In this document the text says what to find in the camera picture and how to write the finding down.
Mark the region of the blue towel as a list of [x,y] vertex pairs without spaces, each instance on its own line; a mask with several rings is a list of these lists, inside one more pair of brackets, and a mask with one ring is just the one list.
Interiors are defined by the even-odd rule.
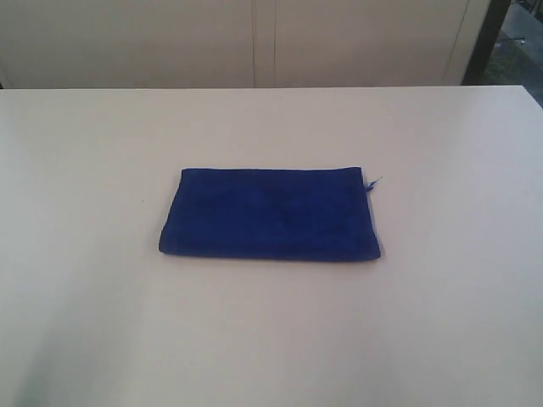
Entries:
[[379,259],[359,167],[182,170],[163,254],[310,262]]

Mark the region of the black metal post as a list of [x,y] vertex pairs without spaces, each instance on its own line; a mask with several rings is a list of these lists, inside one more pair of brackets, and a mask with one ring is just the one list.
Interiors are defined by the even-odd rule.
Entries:
[[463,86],[478,85],[489,63],[497,37],[510,7],[510,0],[491,0],[462,78]]

